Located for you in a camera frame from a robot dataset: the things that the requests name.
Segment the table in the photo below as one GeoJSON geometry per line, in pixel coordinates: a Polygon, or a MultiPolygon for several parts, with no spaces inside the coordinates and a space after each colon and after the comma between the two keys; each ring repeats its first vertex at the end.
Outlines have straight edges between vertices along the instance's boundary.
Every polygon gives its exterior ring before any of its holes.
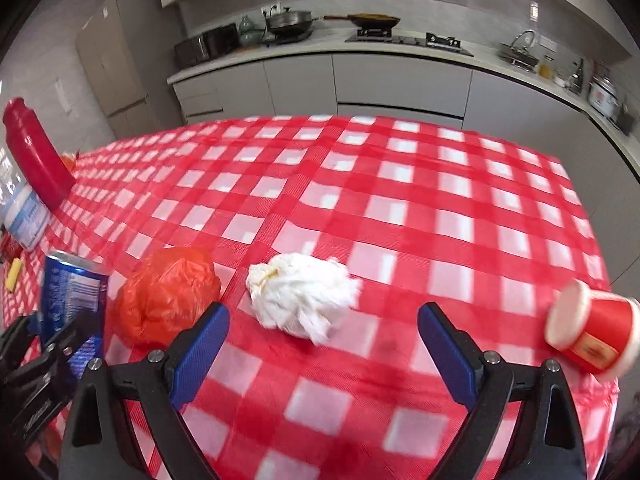
{"type": "MultiPolygon", "coordinates": [[[[36,308],[53,248],[111,266],[110,300],[154,251],[209,248],[231,328],[183,416],[223,480],[424,480],[466,412],[418,338],[418,307],[435,300],[481,349],[537,365],[558,358],[543,340],[556,291],[572,277],[609,288],[558,161],[475,132],[390,118],[225,120],[114,142],[81,156],[75,175],[15,292],[2,290],[4,325],[36,308]],[[252,316],[248,266],[289,252],[334,256],[363,280],[358,309],[327,346],[252,316]]],[[[142,357],[108,332],[108,362],[142,357]]],[[[559,360],[592,478],[618,386],[559,360]]],[[[168,478],[139,407],[132,418],[151,472],[168,478]]]]}

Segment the crumpled paper towel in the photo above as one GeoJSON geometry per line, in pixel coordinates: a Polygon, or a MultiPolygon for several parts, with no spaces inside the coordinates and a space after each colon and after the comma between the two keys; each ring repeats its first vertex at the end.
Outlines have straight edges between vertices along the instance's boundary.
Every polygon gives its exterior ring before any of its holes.
{"type": "Polygon", "coordinates": [[[356,305],[361,284],[334,258],[319,260],[297,253],[250,266],[246,279],[263,327],[311,339],[315,345],[325,343],[330,328],[356,305]]]}

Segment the wok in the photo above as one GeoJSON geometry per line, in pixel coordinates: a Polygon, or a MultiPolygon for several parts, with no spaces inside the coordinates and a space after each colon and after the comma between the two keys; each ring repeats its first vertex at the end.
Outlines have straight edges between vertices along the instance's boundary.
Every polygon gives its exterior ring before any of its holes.
{"type": "Polygon", "coordinates": [[[311,17],[309,10],[289,10],[285,7],[284,12],[279,12],[265,19],[267,30],[279,37],[290,38],[304,34],[311,28],[317,18],[311,17]]]}
{"type": "Polygon", "coordinates": [[[348,14],[347,16],[325,16],[326,20],[349,20],[360,28],[393,28],[400,23],[400,18],[386,14],[348,14]]]}

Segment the black gripper frame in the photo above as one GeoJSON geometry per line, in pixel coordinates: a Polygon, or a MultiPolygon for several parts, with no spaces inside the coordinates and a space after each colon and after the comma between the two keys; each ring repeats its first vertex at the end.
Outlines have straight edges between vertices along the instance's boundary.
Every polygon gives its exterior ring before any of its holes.
{"type": "Polygon", "coordinates": [[[152,478],[124,402],[136,400],[173,480],[218,480],[177,410],[195,397],[228,324],[224,305],[212,303],[166,352],[136,363],[89,363],[66,422],[60,479],[152,478]]]}
{"type": "Polygon", "coordinates": [[[16,319],[0,338],[0,424],[23,450],[73,398],[76,378],[68,360],[98,330],[96,315],[82,309],[34,360],[20,366],[35,335],[30,318],[16,319]]]}
{"type": "Polygon", "coordinates": [[[491,449],[507,403],[521,401],[497,480],[586,480],[575,405],[557,361],[512,364],[482,352],[436,303],[418,313],[418,330],[454,400],[468,415],[430,480],[473,480],[491,449]]]}

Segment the kitchen counter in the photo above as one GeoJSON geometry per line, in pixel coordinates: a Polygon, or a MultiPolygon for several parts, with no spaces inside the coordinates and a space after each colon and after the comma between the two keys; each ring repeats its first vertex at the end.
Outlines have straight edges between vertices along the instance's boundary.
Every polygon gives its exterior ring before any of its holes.
{"type": "MultiPolygon", "coordinates": [[[[636,177],[640,178],[640,142],[633,136],[625,136],[603,116],[597,113],[588,102],[560,88],[555,83],[541,78],[537,74],[529,73],[519,68],[508,65],[498,58],[495,49],[478,45],[475,43],[462,42],[462,47],[474,54],[474,57],[464,56],[445,50],[434,48],[423,48],[404,44],[390,43],[345,43],[345,40],[353,35],[354,28],[331,28],[317,29],[311,38],[300,43],[286,44],[271,47],[258,47],[251,50],[243,50],[208,63],[187,68],[175,73],[167,79],[167,83],[174,84],[179,81],[213,72],[230,66],[272,59],[276,57],[299,56],[302,54],[330,54],[336,52],[359,52],[372,54],[395,54],[412,57],[423,57],[425,59],[439,60],[442,62],[454,63],[467,66],[473,69],[490,72],[505,78],[523,83],[531,88],[537,89],[569,106],[587,114],[597,127],[612,140],[617,150],[625,157],[628,165],[634,170],[636,177]]],[[[402,36],[419,36],[420,33],[396,30],[396,34],[402,36]]]]}

